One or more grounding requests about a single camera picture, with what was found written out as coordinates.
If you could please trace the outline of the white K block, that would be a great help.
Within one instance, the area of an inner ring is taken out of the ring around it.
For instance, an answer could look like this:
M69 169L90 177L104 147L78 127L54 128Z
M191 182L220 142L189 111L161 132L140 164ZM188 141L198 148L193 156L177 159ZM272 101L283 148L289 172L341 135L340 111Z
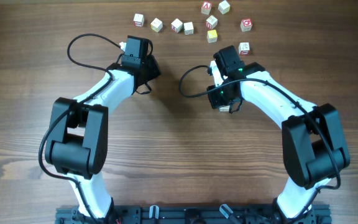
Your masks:
M222 106L219 108L220 112L230 112L231 106Z

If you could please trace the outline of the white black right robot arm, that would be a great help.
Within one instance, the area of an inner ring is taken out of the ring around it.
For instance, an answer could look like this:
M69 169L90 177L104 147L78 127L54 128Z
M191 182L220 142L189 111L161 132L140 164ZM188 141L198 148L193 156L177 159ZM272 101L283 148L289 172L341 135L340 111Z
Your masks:
M233 104L247 101L281 129L288 180L275 206L282 222L300 221L320 190L340 187L339 173L350 164L338 110L297 97L260 64L245 64L232 45L213 55L208 72L214 78L207 88L212 108L227 106L233 113Z

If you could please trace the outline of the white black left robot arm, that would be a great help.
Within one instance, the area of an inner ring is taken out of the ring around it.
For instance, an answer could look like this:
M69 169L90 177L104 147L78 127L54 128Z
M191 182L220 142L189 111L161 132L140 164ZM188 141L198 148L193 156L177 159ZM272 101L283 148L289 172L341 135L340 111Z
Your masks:
M56 223L122 223L126 216L115 208L101 173L108 151L108 118L161 71L151 40L128 36L117 47L122 52L102 69L102 80L82 95L58 98L53 104L39 165L48 176L69 181L79 203L57 209Z

